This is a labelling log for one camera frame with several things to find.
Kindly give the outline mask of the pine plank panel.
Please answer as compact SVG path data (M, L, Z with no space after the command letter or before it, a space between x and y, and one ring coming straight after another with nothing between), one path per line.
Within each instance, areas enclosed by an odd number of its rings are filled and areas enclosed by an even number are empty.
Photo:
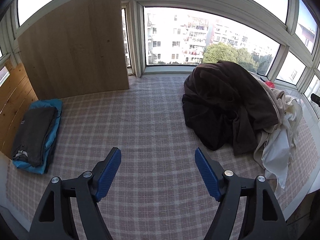
M4 66L9 76L1 85L1 153L11 157L11 148L20 122L37 96L22 63L14 67L8 59Z

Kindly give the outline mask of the folded blue garment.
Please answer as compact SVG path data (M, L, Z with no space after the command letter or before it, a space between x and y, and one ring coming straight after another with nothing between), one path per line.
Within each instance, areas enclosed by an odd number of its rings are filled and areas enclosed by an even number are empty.
M36 173L36 174L47 173L49 169L49 165L53 161L54 152L56 148L57 135L59 132L61 114L62 114L62 101L59 99L38 100L31 103L28 110L33 108L41 108L41 107L55 107L57 109L57 115L56 115L54 126L46 140L46 148L43 153L43 163L37 167L32 167L30 164L26 162L12 160L12 163L16 168L19 168L31 173Z

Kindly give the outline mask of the large light wooden board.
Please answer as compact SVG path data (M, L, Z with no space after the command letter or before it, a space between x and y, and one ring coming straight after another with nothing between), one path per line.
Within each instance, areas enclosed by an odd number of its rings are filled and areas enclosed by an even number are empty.
M19 38L22 63L40 100L129 88L121 0L72 0Z

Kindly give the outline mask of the white window frame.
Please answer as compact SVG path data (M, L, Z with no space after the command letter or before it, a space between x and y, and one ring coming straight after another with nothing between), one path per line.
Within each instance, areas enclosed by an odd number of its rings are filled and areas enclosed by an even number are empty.
M72 0L52 0L47 5L37 11L21 27L16 29L16 35L21 36L30 26L39 19L50 13L52 10L68 3ZM298 0L289 0L289 12L287 23L282 23L276 16L262 8L253 0L123 0L128 6L129 20L133 21L133 29L129 31L131 42L131 53L144 55L141 49L143 30L143 17L141 16L144 7L178 7L183 9L197 10L219 15L230 20L242 23L248 27L259 31L280 44L278 55L274 60L268 78L275 79L288 53L295 55L299 61L303 62L305 69L296 85L285 81L276 80L276 84L282 87L301 90L307 89L313 77L319 77L317 69L319 65L319 46L315 46L313 52L309 52L302 44L298 36L292 33L289 28L297 23Z

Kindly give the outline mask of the dark brown garment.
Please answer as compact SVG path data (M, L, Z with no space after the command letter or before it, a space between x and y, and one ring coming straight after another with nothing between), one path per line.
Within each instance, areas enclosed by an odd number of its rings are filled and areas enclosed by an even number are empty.
M184 82L182 108L187 127L211 151L223 145L234 155L252 153L256 135L278 124L267 92L245 68L229 61L203 63Z

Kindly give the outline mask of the red cloth item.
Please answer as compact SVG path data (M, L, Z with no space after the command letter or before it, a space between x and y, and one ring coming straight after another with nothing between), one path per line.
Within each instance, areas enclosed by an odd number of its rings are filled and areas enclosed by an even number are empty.
M268 87L270 87L270 88L275 88L274 83L272 83L271 81L266 81L265 83L266 83L266 85L267 85Z

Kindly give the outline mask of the cream white garment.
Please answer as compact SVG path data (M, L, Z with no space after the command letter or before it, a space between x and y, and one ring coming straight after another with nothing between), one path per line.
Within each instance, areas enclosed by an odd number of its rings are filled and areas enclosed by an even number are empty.
M297 98L283 98L285 115L283 123L272 133L262 131L258 135L258 146L253 159L265 170L266 179L275 179L274 195L279 198L285 191L289 164L293 160L298 144L298 126L303 116Z

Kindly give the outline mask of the folded dark grey shirt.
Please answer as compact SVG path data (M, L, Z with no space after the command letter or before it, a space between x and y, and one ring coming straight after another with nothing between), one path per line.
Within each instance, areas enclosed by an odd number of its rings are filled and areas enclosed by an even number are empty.
M12 160L26 162L32 167L43 163L46 140L56 115L55 107L33 108L25 113L12 145Z

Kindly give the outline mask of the beige garment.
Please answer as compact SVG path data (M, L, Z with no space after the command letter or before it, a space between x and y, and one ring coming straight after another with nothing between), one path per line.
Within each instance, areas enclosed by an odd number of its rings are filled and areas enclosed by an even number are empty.
M265 82L258 80L260 85L263 87L265 92L267 93L271 103L276 111L278 124L277 128L283 123L284 115L285 115L285 107L283 103L283 98L285 98L285 93L282 90L278 90L276 88L269 87Z

